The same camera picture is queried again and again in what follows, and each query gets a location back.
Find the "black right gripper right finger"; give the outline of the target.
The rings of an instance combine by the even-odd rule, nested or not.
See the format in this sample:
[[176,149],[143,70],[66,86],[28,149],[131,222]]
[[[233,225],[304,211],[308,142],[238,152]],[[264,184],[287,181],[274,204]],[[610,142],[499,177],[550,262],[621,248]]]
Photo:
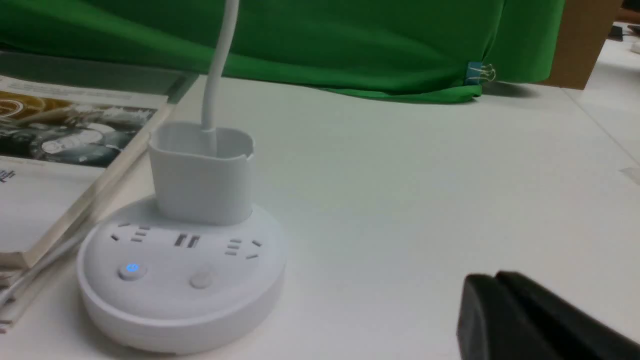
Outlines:
[[516,271],[495,275],[564,360],[638,360],[638,342],[580,310],[544,285]]

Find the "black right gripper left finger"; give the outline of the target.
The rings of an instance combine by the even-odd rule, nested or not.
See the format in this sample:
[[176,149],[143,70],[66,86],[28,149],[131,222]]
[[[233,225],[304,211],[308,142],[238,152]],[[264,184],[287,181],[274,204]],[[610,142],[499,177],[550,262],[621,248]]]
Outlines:
[[457,330],[462,360],[560,360],[498,280],[464,278]]

